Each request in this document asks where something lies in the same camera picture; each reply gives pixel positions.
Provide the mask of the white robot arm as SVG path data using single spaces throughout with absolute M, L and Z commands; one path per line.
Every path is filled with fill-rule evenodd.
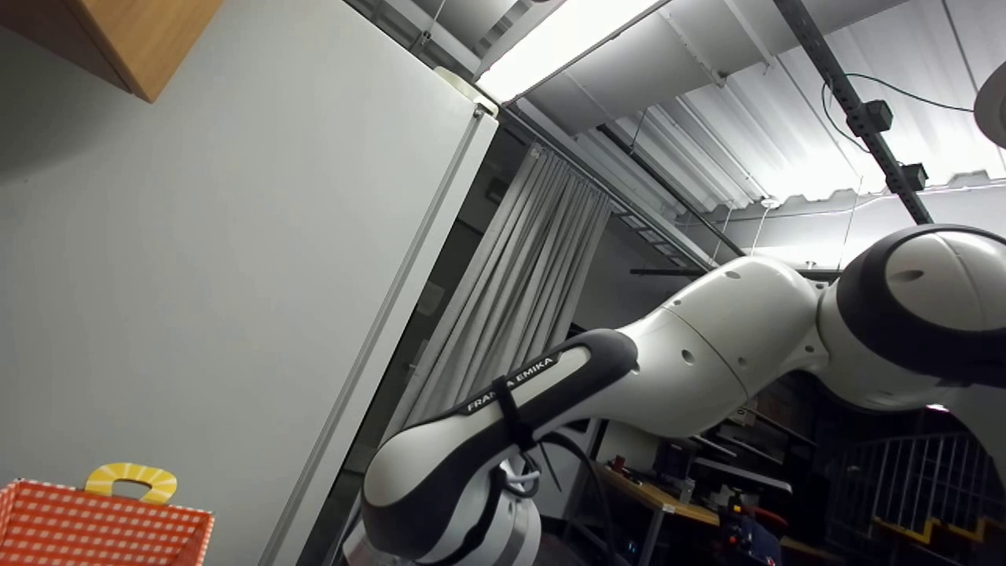
M 1006 471 L 1006 240 L 909 226 L 829 284 L 736 258 L 397 430 L 363 471 L 363 536 L 416 566 L 531 566 L 539 512 L 512 456 L 582 418 L 693 437 L 785 374 L 867 411 L 943 405 Z

